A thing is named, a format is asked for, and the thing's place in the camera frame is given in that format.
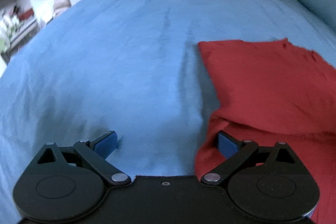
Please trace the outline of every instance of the red fabric fold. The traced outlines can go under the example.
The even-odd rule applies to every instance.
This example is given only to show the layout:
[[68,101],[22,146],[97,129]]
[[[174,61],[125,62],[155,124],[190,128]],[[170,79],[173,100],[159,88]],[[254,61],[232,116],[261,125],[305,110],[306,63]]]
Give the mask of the red fabric fold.
[[275,42],[200,42],[220,108],[196,156],[198,177],[225,158],[216,149],[224,130],[261,146],[286,141],[320,187],[312,220],[336,224],[336,70],[314,51]]

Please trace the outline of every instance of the silver screw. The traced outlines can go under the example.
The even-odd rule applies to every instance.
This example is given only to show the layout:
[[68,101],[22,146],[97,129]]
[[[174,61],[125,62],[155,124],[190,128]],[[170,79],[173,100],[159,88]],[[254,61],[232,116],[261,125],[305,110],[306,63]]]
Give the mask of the silver screw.
[[115,182],[123,182],[128,179],[128,175],[124,173],[116,173],[111,177],[111,179]]
[[216,173],[208,173],[204,176],[204,179],[209,182],[217,182],[221,179],[221,176]]

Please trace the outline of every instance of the blue bed sheet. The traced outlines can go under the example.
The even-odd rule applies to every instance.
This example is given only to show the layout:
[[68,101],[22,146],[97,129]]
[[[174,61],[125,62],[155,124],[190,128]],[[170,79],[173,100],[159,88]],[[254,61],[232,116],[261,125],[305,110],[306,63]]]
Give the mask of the blue bed sheet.
[[107,160],[130,176],[193,174],[219,106],[197,43],[284,37],[336,66],[335,34],[297,0],[82,0],[0,79],[1,223],[20,219],[13,186],[48,141],[115,130]]

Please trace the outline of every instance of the bed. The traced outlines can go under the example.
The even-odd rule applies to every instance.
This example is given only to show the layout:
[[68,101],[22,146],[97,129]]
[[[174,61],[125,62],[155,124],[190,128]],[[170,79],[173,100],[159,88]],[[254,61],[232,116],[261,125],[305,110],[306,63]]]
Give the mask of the bed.
[[0,79],[0,219],[48,141],[114,130],[107,161],[135,175],[189,175],[219,106],[200,41],[287,37],[336,66],[336,34],[298,0],[82,0],[46,26]]

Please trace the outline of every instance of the red object on shelf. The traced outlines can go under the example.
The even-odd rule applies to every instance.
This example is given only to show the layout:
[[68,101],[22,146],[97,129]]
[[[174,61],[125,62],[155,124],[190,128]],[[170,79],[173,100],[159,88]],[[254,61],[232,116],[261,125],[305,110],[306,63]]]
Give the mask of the red object on shelf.
[[23,20],[26,20],[26,19],[30,18],[32,15],[34,15],[34,11],[31,8],[31,9],[25,11],[23,14],[20,14],[18,16],[18,18],[19,18],[20,21],[23,21]]

